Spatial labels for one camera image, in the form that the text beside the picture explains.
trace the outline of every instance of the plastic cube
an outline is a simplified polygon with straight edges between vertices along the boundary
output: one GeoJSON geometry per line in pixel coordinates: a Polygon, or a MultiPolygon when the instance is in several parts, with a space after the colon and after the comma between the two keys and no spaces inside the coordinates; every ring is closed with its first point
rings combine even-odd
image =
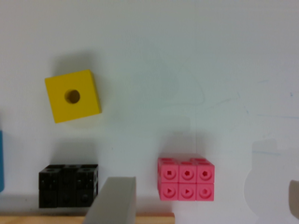
{"type": "Polygon", "coordinates": [[[206,159],[191,159],[196,163],[196,182],[213,184],[215,181],[215,166],[206,159]]]}
{"type": "Polygon", "coordinates": [[[59,190],[76,189],[76,172],[81,165],[66,165],[60,174],[59,190]]]}
{"type": "Polygon", "coordinates": [[[45,79],[55,123],[102,112],[90,70],[45,79]]]}
{"type": "Polygon", "coordinates": [[[214,184],[196,184],[197,201],[214,201],[214,184]]]}
{"type": "Polygon", "coordinates": [[[57,207],[57,191],[40,190],[39,208],[56,208],[56,207],[57,207]]]}
{"type": "Polygon", "coordinates": [[[178,162],[171,158],[159,158],[158,175],[162,183],[177,183],[178,162]]]}
{"type": "Polygon", "coordinates": [[[58,191],[58,207],[76,207],[76,191],[58,191]]]}
{"type": "Polygon", "coordinates": [[[76,173],[77,189],[94,189],[98,180],[98,165],[82,165],[76,173]]]}
{"type": "Polygon", "coordinates": [[[38,182],[41,190],[58,190],[59,176],[63,165],[49,165],[39,172],[38,182]]]}
{"type": "Polygon", "coordinates": [[[196,184],[178,184],[179,201],[196,201],[196,184]]]}
{"type": "Polygon", "coordinates": [[[77,190],[77,207],[90,207],[97,196],[97,189],[80,189],[77,190]]]}
{"type": "Polygon", "coordinates": [[[179,183],[196,183],[196,164],[192,161],[179,163],[179,183]]]}
{"type": "Polygon", "coordinates": [[[159,194],[161,201],[178,200],[178,183],[162,183],[159,181],[159,194]]]}

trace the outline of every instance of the black block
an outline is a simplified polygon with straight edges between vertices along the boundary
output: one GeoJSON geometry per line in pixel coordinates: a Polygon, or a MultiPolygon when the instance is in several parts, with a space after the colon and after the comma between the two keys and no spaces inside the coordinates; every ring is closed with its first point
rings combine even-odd
{"type": "Polygon", "coordinates": [[[76,207],[76,191],[58,191],[58,207],[76,207]]]}
{"type": "Polygon", "coordinates": [[[98,181],[98,165],[82,165],[76,173],[77,189],[95,189],[98,181]]]}
{"type": "Polygon", "coordinates": [[[40,190],[57,190],[59,186],[59,176],[64,165],[49,165],[39,172],[38,187],[40,190]]]}
{"type": "Polygon", "coordinates": [[[93,200],[97,196],[97,190],[94,189],[79,189],[77,190],[77,207],[90,207],[93,200]]]}
{"type": "Polygon", "coordinates": [[[56,208],[56,207],[57,207],[57,191],[40,190],[39,208],[56,208]]]}
{"type": "Polygon", "coordinates": [[[76,172],[81,165],[66,165],[60,174],[59,190],[76,189],[76,172]]]}

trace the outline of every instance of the wooden strip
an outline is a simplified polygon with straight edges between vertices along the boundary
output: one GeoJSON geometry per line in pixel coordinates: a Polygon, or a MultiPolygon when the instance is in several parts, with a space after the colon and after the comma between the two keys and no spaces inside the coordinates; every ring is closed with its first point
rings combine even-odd
{"type": "MultiPolygon", "coordinates": [[[[84,217],[0,217],[0,224],[82,224],[84,217]]],[[[175,215],[141,214],[135,224],[175,224],[175,215]]]]}

